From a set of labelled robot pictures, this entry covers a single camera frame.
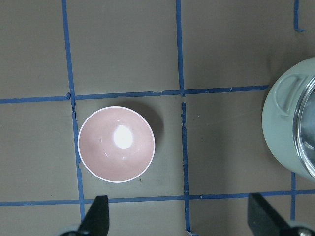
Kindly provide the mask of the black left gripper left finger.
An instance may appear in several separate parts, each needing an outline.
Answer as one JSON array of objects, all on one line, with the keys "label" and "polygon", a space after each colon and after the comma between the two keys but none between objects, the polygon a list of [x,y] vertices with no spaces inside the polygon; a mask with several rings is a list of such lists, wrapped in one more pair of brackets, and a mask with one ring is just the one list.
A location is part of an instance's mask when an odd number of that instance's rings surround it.
[{"label": "black left gripper left finger", "polygon": [[108,196],[96,196],[79,228],[79,236],[106,236],[109,232]]}]

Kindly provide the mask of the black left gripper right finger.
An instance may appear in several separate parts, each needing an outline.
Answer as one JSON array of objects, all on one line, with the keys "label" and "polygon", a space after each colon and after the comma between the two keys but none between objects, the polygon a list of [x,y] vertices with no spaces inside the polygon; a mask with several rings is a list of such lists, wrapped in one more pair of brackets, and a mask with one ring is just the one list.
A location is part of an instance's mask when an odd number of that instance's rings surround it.
[{"label": "black left gripper right finger", "polygon": [[290,225],[259,193],[248,197],[247,223],[254,236],[284,236]]}]

